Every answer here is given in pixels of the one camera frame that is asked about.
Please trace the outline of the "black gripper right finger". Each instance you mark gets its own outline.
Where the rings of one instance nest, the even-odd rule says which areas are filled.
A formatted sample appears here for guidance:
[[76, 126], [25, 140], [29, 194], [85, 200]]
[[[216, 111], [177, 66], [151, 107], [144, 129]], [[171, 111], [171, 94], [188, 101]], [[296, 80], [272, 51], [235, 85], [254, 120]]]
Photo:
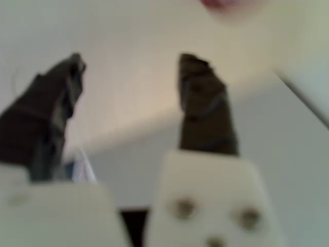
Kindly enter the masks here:
[[239, 156], [224, 82], [205, 60], [182, 54], [179, 146], [163, 159], [147, 221], [148, 246], [282, 246], [260, 173]]

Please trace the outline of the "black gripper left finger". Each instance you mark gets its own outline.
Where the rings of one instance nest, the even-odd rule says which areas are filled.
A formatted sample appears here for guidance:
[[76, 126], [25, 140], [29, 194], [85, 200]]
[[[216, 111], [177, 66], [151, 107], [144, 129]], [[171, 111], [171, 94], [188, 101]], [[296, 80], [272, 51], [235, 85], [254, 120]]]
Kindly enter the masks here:
[[1, 164], [23, 168], [32, 182], [59, 174], [67, 122], [83, 92], [79, 53], [58, 62], [1, 113]]

